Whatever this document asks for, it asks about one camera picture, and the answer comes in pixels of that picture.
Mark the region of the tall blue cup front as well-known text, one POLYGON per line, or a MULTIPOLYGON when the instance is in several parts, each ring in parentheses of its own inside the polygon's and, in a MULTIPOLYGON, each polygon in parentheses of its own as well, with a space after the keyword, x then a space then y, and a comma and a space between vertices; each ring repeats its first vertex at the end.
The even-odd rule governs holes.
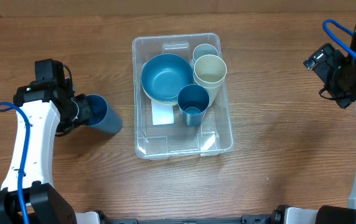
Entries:
POLYGON ((123 127, 117 112, 100 95, 88 95, 87 100, 93 112, 87 126, 107 134, 117 134, 123 127))

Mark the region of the tall blue cup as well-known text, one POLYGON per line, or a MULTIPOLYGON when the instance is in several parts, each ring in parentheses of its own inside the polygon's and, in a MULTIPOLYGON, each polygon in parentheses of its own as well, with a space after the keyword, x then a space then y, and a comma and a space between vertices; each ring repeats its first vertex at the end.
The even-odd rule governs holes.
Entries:
POLYGON ((199 126, 210 103, 208 91, 197 84, 181 89, 177 97, 183 122, 188 126, 199 126))
POLYGON ((117 134, 123 127, 117 112, 100 95, 88 95, 87 100, 93 112, 87 126, 107 134, 117 134))

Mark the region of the cream bowl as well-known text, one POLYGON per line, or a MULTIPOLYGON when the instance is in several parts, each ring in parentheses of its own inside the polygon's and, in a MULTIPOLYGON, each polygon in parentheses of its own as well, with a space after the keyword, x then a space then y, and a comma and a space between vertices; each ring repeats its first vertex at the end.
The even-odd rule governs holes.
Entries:
POLYGON ((145 90, 143 90, 143 92, 145 93, 145 95, 151 100, 154 101, 156 103, 162 104, 162 105, 169 105, 169 106, 175 106, 178 104, 178 95, 176 95, 175 97, 173 97, 173 100, 169 101, 159 101, 153 97, 151 97, 145 90))

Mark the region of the teal blue bowl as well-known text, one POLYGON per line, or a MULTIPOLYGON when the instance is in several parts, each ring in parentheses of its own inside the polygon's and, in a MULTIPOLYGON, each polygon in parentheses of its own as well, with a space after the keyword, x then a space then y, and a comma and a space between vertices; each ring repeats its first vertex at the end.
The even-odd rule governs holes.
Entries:
POLYGON ((151 97, 171 101, 181 89, 193 84, 193 69, 186 59, 175 54, 160 54, 143 67, 141 84, 151 97))

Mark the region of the tall blue cup back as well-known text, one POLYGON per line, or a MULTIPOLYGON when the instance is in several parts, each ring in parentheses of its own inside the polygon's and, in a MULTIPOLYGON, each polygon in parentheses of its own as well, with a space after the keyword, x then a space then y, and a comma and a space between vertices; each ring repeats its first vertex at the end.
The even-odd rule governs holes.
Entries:
POLYGON ((199 126, 210 103, 208 91, 197 84, 181 89, 177 97, 183 122, 188 126, 199 126))

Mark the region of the tall cream cup back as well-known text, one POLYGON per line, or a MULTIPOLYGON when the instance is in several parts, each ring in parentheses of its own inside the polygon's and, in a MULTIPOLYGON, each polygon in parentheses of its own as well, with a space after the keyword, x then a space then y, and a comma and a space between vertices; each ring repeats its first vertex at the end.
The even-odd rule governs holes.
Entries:
POLYGON ((220 87, 222 86, 223 81, 217 82, 217 83, 206 83, 206 82, 198 79, 197 77, 194 77, 194 80, 195 80, 196 84, 204 87, 207 90, 208 95, 209 95, 208 107, 210 107, 212 105, 212 103, 214 102, 215 97, 219 93, 219 90, 220 90, 220 87))

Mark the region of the tall cream cup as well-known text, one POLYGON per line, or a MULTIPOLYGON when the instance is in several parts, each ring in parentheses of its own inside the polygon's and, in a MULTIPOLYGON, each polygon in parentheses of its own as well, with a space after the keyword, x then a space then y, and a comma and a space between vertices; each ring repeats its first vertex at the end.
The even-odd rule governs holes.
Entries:
POLYGON ((217 82, 217 83, 206 83, 206 82, 198 79, 197 77, 194 77, 194 80, 195 80, 196 84, 204 87, 207 90, 208 95, 209 95, 208 107, 210 107, 212 105, 212 103, 214 102, 215 97, 219 93, 219 90, 220 90, 220 87, 222 86, 223 81, 217 82))
POLYGON ((225 62, 216 55, 203 55, 194 64, 194 79, 206 88, 221 85, 226 74, 225 62))

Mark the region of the tall cream cup front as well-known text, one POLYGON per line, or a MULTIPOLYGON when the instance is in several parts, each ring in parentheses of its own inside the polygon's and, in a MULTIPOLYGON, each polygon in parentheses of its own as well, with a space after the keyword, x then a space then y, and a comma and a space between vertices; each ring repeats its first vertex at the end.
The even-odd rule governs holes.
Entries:
POLYGON ((203 55, 194 64, 194 79, 206 88, 221 85, 226 74, 225 62, 216 55, 203 55))

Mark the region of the small grey cup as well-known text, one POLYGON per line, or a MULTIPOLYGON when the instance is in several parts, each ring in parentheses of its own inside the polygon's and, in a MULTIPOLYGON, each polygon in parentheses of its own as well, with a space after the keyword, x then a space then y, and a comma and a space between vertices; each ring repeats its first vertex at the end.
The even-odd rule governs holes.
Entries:
POLYGON ((218 50, 213 45, 210 44, 200 44, 196 46, 196 48, 192 53, 193 63, 195 63, 200 57, 204 55, 218 56, 218 50))

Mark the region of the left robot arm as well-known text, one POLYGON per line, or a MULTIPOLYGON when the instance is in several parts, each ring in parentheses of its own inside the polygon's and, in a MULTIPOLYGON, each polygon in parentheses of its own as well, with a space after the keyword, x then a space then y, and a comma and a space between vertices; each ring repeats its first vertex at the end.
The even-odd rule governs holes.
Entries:
POLYGON ((17 134, 11 165, 0 190, 0 223, 103 223, 99 212, 77 213, 55 190, 54 139, 87 125, 94 112, 84 94, 75 95, 69 68, 35 62, 35 80, 19 87, 0 112, 14 110, 17 134))

